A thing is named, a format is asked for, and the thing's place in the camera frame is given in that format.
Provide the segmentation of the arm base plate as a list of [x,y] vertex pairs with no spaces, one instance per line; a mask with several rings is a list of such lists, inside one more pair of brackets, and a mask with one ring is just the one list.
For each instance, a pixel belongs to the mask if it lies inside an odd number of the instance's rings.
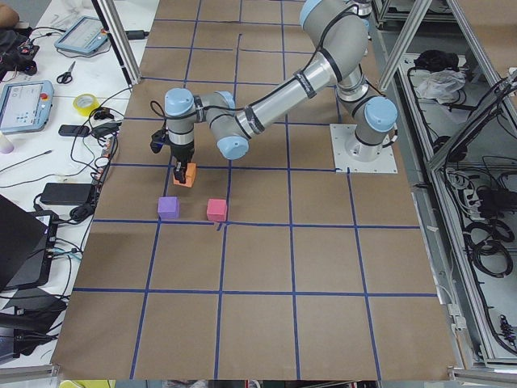
[[381,145],[364,145],[355,137],[356,124],[331,124],[334,169],[339,173],[397,174],[397,164],[386,135]]

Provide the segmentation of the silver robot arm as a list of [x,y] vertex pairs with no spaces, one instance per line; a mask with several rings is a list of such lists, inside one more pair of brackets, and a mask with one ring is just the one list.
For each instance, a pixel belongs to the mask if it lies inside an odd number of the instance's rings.
[[194,126],[207,123],[223,157],[242,158],[252,137],[322,89],[335,86],[338,101],[357,123],[347,152],[361,162],[376,159],[395,125],[397,108],[375,92],[360,68],[368,46],[370,10],[367,1],[305,2],[300,25],[314,52],[302,69],[243,108],[236,108],[227,91],[205,95],[193,95],[185,88],[167,91],[164,124],[151,137],[151,150],[158,153],[169,146],[177,171],[184,171],[195,152]]

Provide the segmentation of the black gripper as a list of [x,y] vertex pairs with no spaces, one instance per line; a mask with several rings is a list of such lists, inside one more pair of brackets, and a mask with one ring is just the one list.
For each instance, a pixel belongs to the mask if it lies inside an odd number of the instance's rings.
[[174,168],[174,182],[177,184],[185,184],[187,182],[187,165],[193,158],[195,153],[195,142],[179,145],[172,143],[170,146],[171,153],[176,161]]

